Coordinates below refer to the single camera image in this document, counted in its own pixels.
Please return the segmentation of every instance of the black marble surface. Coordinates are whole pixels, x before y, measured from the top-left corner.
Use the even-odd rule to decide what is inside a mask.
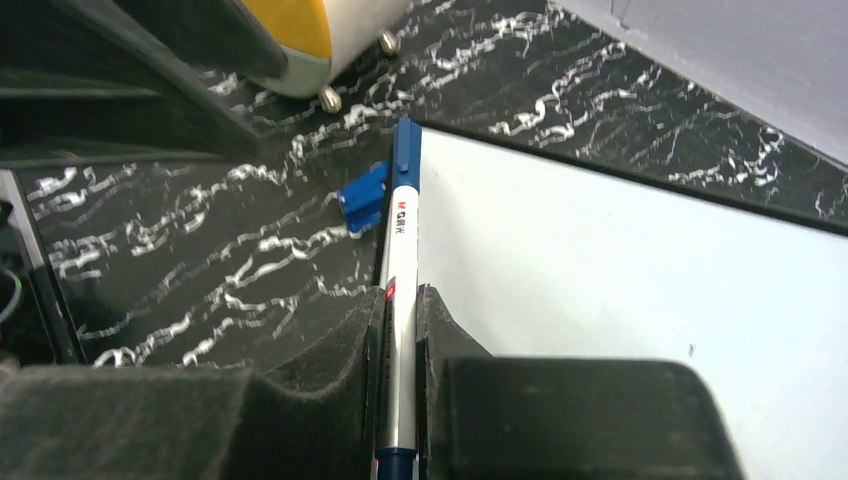
[[[201,73],[276,145],[265,165],[22,175],[89,361],[265,369],[317,339],[373,274],[333,192],[409,114],[848,223],[844,170],[553,3],[415,0],[398,31],[400,59],[340,80],[337,116]]]

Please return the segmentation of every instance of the m&g logo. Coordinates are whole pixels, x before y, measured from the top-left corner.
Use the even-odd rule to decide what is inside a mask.
[[[406,202],[398,202],[398,213],[395,215],[395,233],[403,233],[406,229]]]

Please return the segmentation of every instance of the whiteboard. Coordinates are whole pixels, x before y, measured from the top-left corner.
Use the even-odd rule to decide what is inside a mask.
[[[664,359],[749,479],[848,478],[848,239],[425,128],[419,281],[495,355]]]

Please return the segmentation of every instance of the white pen barrel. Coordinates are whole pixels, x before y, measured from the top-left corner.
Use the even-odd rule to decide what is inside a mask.
[[[418,296],[418,191],[392,192],[387,222],[384,377],[378,448],[416,447],[415,303]]]

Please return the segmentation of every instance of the marker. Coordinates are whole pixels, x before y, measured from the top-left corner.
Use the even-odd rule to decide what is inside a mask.
[[[418,190],[421,127],[401,120],[395,130],[392,196],[383,248],[386,323],[378,404],[379,480],[411,480],[416,455],[415,302],[418,296]]]

